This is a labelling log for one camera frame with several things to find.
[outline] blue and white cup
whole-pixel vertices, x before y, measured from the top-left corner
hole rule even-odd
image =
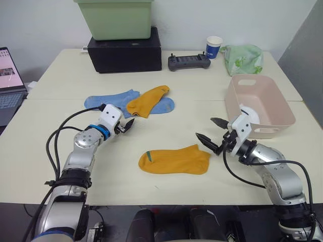
[[[221,44],[223,43],[222,38],[210,36],[206,39],[206,42],[206,57],[209,59],[215,59],[218,55]]]

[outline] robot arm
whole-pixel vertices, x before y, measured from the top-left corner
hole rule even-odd
[[[220,146],[211,139],[196,134],[198,139],[216,155],[229,152],[238,156],[239,161],[251,165],[261,177],[268,195],[275,205],[276,214],[280,220],[279,227],[288,241],[307,241],[315,223],[315,217],[306,204],[303,186],[298,175],[284,162],[285,157],[276,149],[247,140],[251,133],[247,116],[240,115],[228,122],[220,118],[211,120],[223,129],[229,131],[223,136]],[[323,232],[316,224],[313,239],[323,241]]]
[[[98,122],[89,125],[74,137],[74,150],[70,153],[55,183],[48,205],[39,224],[39,236],[33,241],[75,241],[86,233],[88,211],[85,205],[87,189],[91,187],[94,154],[98,146],[118,133],[126,132],[133,119],[125,127],[120,125],[122,112],[113,105],[106,105]]]

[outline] blue joint ring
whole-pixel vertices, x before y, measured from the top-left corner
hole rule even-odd
[[[110,137],[109,130],[105,130],[104,128],[97,125],[89,125],[89,127],[99,130],[104,136],[103,140],[107,140]]]

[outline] white table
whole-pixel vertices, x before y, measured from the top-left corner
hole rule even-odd
[[[136,117],[128,133],[99,147],[87,202],[90,205],[270,204],[265,190],[236,180],[226,171],[222,157],[214,154],[203,175],[150,174],[138,167],[138,159],[148,150],[198,144],[201,150],[209,152],[195,132],[221,141],[225,131],[209,118],[227,118],[223,101],[176,98],[175,103],[176,108],[170,113],[150,115],[148,119]],[[296,124],[279,137],[261,143],[275,147],[288,159],[302,162],[311,177],[314,202],[322,203],[322,130],[302,102],[292,101],[289,105]],[[23,103],[0,136],[0,202],[40,203],[49,188],[44,182],[54,177],[45,152],[47,138],[65,118],[81,109],[82,100],[29,99]],[[98,111],[84,113],[68,124],[85,128],[98,116]],[[69,130],[61,132],[58,147],[61,166],[73,149],[74,134],[75,131]],[[229,158],[229,164],[238,175],[260,182],[252,168],[240,164],[237,158]],[[292,168],[301,177],[307,195],[302,171]]]
[[[177,56],[198,51],[162,51],[163,70],[158,72],[99,74],[90,56],[79,49],[63,50],[32,90],[28,99],[82,99],[91,95],[111,95],[134,89],[144,93],[156,86],[168,85],[169,97],[191,100],[224,100],[231,80],[222,54],[211,61],[209,69],[186,69],[171,72],[167,66],[171,52]],[[262,75],[274,79],[287,101],[302,98],[269,52],[264,52]]]

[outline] game controller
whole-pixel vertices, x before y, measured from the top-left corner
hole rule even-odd
[[[211,61],[203,54],[191,55],[191,56],[178,56],[171,54],[168,57],[168,68],[173,72],[178,69],[189,68],[208,68],[211,65]]]

